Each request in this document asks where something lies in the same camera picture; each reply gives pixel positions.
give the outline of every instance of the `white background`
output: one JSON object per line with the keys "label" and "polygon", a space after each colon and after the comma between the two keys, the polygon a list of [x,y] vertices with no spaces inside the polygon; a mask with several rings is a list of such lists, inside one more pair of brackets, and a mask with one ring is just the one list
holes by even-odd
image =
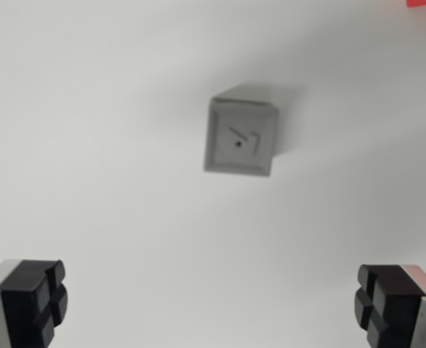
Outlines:
{"label": "white background", "polygon": [[[270,178],[210,97],[288,102]],[[53,348],[368,347],[362,263],[426,270],[426,7],[0,1],[0,262],[62,259]]]}

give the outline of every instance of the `black robot gripper finger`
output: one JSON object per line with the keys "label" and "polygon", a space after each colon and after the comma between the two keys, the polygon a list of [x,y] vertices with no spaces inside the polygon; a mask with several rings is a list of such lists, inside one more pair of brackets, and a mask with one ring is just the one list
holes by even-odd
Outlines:
{"label": "black robot gripper finger", "polygon": [[61,261],[23,260],[0,284],[11,348],[47,348],[64,319]]}
{"label": "black robot gripper finger", "polygon": [[425,293],[399,265],[362,265],[355,314],[372,348],[409,348]]}

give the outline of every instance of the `cube face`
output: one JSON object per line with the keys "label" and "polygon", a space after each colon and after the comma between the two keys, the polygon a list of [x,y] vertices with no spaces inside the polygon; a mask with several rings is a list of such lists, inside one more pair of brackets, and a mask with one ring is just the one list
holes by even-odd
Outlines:
{"label": "cube face", "polygon": [[205,170],[270,175],[278,114],[267,103],[213,99]]}
{"label": "cube face", "polygon": [[418,7],[426,5],[426,0],[406,0],[408,7]]}

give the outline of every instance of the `white surface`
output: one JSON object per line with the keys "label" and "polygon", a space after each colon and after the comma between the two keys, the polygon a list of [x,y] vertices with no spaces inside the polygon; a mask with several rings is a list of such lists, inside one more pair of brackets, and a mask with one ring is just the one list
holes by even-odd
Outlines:
{"label": "white surface", "polygon": [[[247,80],[292,94],[291,137],[270,179],[203,173]],[[367,347],[359,265],[426,271],[426,7],[0,2],[11,257],[65,262],[54,348]]]}

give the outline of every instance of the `red object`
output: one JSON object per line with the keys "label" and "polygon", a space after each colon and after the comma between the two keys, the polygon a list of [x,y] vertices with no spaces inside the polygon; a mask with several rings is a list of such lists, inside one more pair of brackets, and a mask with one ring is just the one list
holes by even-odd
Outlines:
{"label": "red object", "polygon": [[418,7],[426,5],[426,0],[406,0],[408,7]]}

